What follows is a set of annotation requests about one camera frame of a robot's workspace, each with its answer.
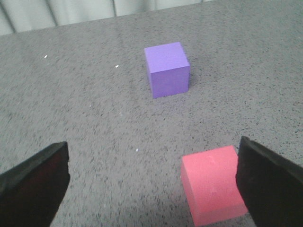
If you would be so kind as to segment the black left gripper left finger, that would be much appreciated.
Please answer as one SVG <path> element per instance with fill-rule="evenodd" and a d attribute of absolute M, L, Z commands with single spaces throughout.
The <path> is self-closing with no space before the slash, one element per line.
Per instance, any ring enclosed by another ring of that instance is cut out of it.
<path fill-rule="evenodd" d="M 66 141 L 53 143 L 0 175 L 0 225 L 49 227 L 69 182 Z"/>

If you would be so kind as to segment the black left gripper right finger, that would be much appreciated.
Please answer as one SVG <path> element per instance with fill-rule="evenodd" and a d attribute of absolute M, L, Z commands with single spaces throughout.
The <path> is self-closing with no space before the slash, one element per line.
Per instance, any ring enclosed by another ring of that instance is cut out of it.
<path fill-rule="evenodd" d="M 303 168 L 243 136 L 236 184 L 258 227 L 303 225 Z"/>

